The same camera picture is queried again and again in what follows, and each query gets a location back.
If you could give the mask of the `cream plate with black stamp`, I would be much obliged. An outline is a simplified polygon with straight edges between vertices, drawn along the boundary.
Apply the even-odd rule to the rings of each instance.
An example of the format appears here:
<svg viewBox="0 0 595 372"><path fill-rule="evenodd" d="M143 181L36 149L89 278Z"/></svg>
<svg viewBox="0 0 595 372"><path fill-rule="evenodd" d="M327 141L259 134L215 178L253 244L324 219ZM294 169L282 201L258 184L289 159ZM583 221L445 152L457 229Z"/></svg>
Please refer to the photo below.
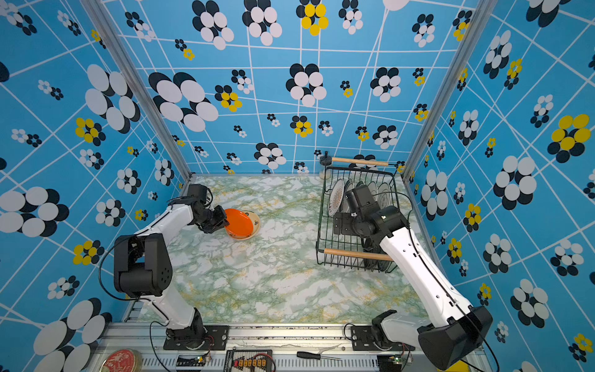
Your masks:
<svg viewBox="0 0 595 372"><path fill-rule="evenodd" d="M248 238L252 238L255 235L257 235L258 232L260 231L260 227L261 227L260 217L255 212L252 212L252 211L245 211L244 214L249 217L250 221L253 224L253 231L248 236Z"/></svg>

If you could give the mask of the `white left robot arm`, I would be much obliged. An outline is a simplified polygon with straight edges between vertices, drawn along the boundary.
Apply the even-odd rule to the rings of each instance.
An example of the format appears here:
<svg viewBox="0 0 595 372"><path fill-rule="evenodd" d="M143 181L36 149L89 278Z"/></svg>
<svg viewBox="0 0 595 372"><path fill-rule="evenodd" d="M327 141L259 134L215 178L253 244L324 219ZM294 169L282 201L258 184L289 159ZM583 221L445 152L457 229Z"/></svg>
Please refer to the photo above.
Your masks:
<svg viewBox="0 0 595 372"><path fill-rule="evenodd" d="M212 206L211 190L191 184L186 195L168 202L165 212L133 235L114 245L114 287L132 300L147 303L165 322L173 347L197 350L208 339L200 312L189 305L172 283L174 270L167 246L186 226L214 233L229 225L221 206Z"/></svg>

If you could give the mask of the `orange plate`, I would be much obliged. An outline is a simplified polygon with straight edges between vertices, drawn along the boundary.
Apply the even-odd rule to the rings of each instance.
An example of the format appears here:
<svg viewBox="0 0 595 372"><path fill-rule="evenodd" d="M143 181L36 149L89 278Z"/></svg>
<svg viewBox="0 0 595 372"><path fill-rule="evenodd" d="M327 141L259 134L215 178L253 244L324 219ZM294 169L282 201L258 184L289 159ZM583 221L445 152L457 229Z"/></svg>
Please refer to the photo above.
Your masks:
<svg viewBox="0 0 595 372"><path fill-rule="evenodd" d="M245 239L252 235L254 224L251 218L238 209L226 209L227 234L234 239Z"/></svg>

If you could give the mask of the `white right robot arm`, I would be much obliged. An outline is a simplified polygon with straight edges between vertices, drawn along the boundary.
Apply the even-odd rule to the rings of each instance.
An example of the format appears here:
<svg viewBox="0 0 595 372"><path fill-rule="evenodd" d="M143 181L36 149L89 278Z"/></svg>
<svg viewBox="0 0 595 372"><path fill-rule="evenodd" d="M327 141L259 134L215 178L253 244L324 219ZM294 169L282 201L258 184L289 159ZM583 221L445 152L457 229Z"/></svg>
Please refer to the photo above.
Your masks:
<svg viewBox="0 0 595 372"><path fill-rule="evenodd" d="M423 250L411 226L396 206L381 206L361 184L347 190L337 181L329 197L328 212L337 234L359 237L364 252L343 252L344 257L395 263L417 293L429 316L429 325L389 310L373 319L375 346L390 350L401 344L424 352L440 370L447 370L482 345L493 318L450 284Z"/></svg>

